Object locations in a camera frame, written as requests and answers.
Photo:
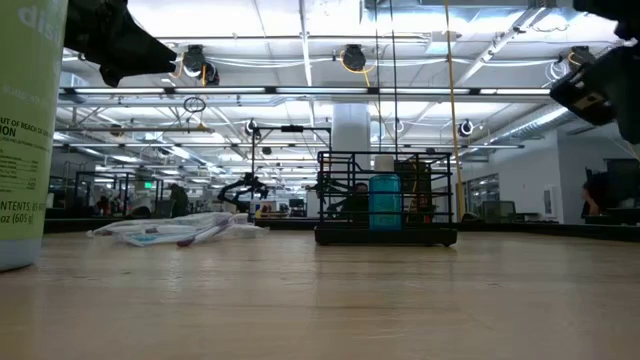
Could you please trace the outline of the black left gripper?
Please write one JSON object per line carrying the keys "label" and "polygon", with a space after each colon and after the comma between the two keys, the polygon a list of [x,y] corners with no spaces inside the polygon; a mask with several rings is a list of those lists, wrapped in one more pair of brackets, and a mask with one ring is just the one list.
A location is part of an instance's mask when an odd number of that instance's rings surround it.
{"label": "black left gripper", "polygon": [[177,54],[135,22],[128,0],[68,0],[64,46],[99,64],[109,87],[123,75],[176,70]]}

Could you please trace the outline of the purple white toothbrush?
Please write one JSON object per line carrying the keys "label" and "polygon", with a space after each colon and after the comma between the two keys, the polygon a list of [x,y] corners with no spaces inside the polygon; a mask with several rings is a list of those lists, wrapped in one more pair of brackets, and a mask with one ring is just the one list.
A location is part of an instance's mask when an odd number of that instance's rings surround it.
{"label": "purple white toothbrush", "polygon": [[230,220],[225,220],[215,226],[209,227],[202,231],[197,232],[195,235],[191,235],[185,239],[179,240],[176,245],[178,247],[188,247],[195,243],[202,242],[204,240],[210,239],[215,235],[225,231],[232,225]]}

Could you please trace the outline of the teal mouthwash bottle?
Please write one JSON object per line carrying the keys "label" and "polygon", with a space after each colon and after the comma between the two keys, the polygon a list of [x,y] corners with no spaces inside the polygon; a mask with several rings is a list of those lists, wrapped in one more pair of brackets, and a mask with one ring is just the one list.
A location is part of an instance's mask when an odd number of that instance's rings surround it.
{"label": "teal mouthwash bottle", "polygon": [[401,181],[394,157],[378,155],[369,180],[369,225],[372,231],[399,231],[402,221]]}

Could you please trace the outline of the black wire caddy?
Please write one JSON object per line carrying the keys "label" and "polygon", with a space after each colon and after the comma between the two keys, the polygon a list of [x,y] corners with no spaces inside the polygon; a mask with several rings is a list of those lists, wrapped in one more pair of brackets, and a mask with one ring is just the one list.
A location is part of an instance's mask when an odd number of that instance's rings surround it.
{"label": "black wire caddy", "polygon": [[[454,223],[453,213],[453,183],[452,175],[455,164],[452,155],[447,152],[428,150],[422,152],[379,152],[368,151],[371,168],[366,171],[370,178],[375,174],[374,159],[378,155],[394,157],[396,161],[415,158],[430,167],[433,218],[431,223]],[[457,230],[421,230],[409,228],[405,222],[406,211],[403,210],[399,231],[372,231],[370,225],[354,224],[348,220],[336,219],[329,215],[327,208],[344,199],[347,187],[333,178],[332,165],[338,160],[337,152],[322,151],[317,155],[318,184],[315,192],[319,199],[318,223],[314,229],[315,241],[319,245],[400,245],[422,246],[440,245],[449,247],[457,242]]]}

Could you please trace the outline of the dark monitor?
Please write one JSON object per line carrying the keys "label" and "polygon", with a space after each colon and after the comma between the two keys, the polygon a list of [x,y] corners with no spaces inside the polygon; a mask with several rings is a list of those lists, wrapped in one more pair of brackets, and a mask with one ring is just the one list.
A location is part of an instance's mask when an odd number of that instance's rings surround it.
{"label": "dark monitor", "polygon": [[640,208],[640,162],[635,159],[606,161],[611,196],[622,208]]}

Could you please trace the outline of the person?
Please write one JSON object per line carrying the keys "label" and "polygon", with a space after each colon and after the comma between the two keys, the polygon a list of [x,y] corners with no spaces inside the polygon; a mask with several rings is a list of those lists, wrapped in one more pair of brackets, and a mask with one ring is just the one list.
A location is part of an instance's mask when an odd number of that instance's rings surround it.
{"label": "person", "polygon": [[170,185],[170,199],[173,201],[171,216],[173,218],[188,214],[188,195],[183,187],[177,183]]}
{"label": "person", "polygon": [[617,206],[616,199],[609,193],[609,175],[607,172],[592,174],[582,186],[584,205],[581,216],[604,214],[609,208]]}
{"label": "person", "polygon": [[354,224],[369,223],[369,190],[364,182],[354,185],[351,193],[342,201],[327,208],[330,216],[348,220]]}

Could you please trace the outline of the green wipes canister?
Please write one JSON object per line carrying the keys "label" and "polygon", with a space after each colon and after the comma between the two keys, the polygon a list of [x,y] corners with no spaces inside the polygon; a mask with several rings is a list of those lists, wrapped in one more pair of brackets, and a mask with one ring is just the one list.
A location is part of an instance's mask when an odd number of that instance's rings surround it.
{"label": "green wipes canister", "polygon": [[0,0],[0,272],[40,254],[68,0]]}

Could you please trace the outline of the gray mesh chair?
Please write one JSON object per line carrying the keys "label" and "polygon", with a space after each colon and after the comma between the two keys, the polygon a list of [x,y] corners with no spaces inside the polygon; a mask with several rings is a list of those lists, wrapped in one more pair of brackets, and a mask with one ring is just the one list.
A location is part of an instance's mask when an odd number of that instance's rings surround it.
{"label": "gray mesh chair", "polygon": [[517,218],[513,201],[483,201],[481,217],[486,223],[512,223]]}

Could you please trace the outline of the white pillar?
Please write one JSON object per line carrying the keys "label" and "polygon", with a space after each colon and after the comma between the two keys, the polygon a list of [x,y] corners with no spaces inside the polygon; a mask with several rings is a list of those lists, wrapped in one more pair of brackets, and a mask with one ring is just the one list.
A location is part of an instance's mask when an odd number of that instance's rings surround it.
{"label": "white pillar", "polygon": [[332,165],[333,178],[344,184],[348,196],[358,182],[368,185],[371,160],[368,151],[371,145],[371,117],[365,103],[339,103],[333,106],[332,140],[333,151],[338,160]]}

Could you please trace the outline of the black background rig frame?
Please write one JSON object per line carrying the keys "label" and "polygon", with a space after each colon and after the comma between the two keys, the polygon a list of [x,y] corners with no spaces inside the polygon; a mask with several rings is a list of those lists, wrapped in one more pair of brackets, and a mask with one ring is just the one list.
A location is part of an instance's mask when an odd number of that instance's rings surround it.
{"label": "black background rig frame", "polygon": [[[145,182],[153,187],[145,189]],[[150,175],[82,171],[75,175],[71,207],[88,210],[91,216],[150,218],[161,212],[164,190],[164,181]]]}
{"label": "black background rig frame", "polygon": [[[259,127],[257,125],[255,125],[255,123],[252,121],[251,124],[253,125],[253,132],[251,133],[251,175],[255,176],[255,171],[256,171],[256,148],[259,145],[259,143],[261,143],[263,140],[266,140],[268,138],[268,136],[273,132],[273,131],[279,131],[282,133],[304,133],[305,131],[309,131],[311,133],[313,133],[314,135],[316,135],[320,140],[321,143],[324,144],[321,147],[322,148],[327,148],[328,150],[332,150],[332,135],[331,135],[331,128],[326,128],[326,127],[305,127],[302,125],[281,125],[281,126],[266,126],[266,127]],[[261,138],[260,141],[256,140],[257,137],[257,132],[258,131],[262,131],[265,130],[266,133],[264,133]],[[323,138],[320,137],[320,135],[318,135],[319,131],[326,131],[328,133],[328,142],[325,141]],[[309,143],[306,142],[306,138],[304,138],[304,136],[302,136],[303,138],[303,142],[305,144],[305,147],[310,150],[310,145]],[[276,163],[282,163],[282,162],[287,162],[289,160],[266,160],[267,163],[270,162],[276,162]],[[317,166],[318,162],[317,162],[317,156],[316,159],[314,160],[314,164]],[[318,170],[319,168],[316,166],[316,181],[315,181],[315,185],[318,184],[318,171],[322,170]],[[254,193],[251,194],[251,202],[250,202],[250,210],[249,210],[249,214],[250,214],[250,218],[253,220],[256,219],[260,219],[260,211],[261,211],[261,202],[263,200],[254,200]]]}

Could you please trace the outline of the black metal table frame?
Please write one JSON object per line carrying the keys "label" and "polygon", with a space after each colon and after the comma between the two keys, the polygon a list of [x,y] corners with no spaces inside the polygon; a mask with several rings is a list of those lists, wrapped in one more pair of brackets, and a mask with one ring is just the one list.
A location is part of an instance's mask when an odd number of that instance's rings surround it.
{"label": "black metal table frame", "polygon": [[[46,219],[44,233],[86,232],[110,225],[115,218]],[[640,227],[618,225],[564,225],[552,223],[431,223],[410,224],[421,230],[453,229],[459,232],[529,233],[605,241],[640,243]]]}

